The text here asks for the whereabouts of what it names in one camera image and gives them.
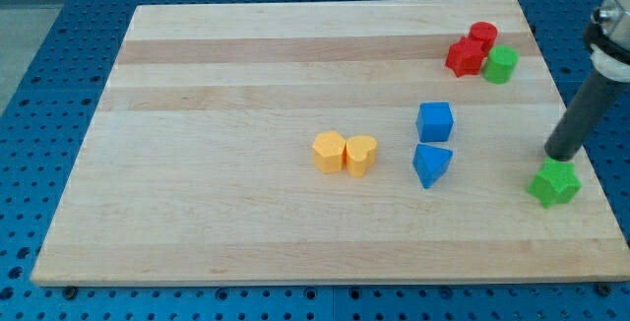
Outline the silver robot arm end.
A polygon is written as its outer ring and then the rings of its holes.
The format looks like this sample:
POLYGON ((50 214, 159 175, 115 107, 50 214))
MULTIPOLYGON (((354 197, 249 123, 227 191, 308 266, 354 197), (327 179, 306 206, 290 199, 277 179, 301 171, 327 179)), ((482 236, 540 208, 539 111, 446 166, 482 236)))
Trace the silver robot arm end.
POLYGON ((583 39, 598 72, 629 82, 629 0, 604 0, 593 10, 583 39))

